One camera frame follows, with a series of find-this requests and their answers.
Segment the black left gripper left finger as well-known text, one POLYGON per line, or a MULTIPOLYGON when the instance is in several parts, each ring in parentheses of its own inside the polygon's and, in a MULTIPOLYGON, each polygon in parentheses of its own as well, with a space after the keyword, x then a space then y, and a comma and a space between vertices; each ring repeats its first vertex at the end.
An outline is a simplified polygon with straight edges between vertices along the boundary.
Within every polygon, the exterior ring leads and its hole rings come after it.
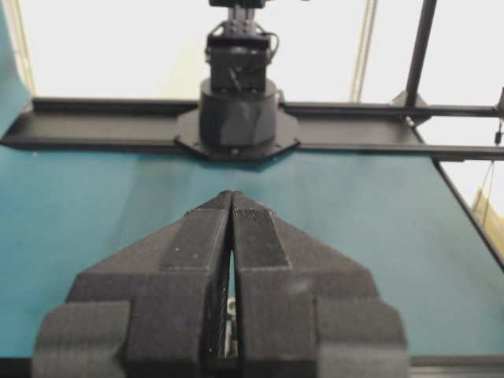
POLYGON ((80 272, 43 319, 34 377, 201 377, 223 350, 232 193, 80 272))

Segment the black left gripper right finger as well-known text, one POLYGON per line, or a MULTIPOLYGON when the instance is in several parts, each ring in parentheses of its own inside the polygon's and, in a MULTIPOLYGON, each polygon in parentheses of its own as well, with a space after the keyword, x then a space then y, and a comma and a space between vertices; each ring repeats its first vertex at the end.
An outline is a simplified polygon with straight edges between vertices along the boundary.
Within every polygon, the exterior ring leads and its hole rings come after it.
POLYGON ((371 271, 235 192, 239 356, 247 377, 407 377, 399 312, 371 271))

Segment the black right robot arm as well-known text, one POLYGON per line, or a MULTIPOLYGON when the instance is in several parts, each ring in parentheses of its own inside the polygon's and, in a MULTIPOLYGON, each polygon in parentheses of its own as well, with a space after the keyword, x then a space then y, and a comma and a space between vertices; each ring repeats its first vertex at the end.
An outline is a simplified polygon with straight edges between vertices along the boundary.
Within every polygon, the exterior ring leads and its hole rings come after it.
POLYGON ((276 136, 276 85, 267 68, 276 54, 272 38, 254 19, 265 1, 210 1, 228 18, 207 35, 209 79, 201 84, 199 128, 215 146, 242 147, 276 136))

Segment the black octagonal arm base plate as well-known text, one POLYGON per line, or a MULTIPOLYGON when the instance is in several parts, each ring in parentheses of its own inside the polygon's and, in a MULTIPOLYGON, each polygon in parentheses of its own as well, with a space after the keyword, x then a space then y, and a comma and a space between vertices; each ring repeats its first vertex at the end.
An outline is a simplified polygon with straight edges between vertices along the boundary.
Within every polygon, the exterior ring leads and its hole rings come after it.
POLYGON ((178 116, 176 126, 176 145, 210 161, 265 161, 301 144, 298 120, 278 109, 251 114, 196 109, 178 116))

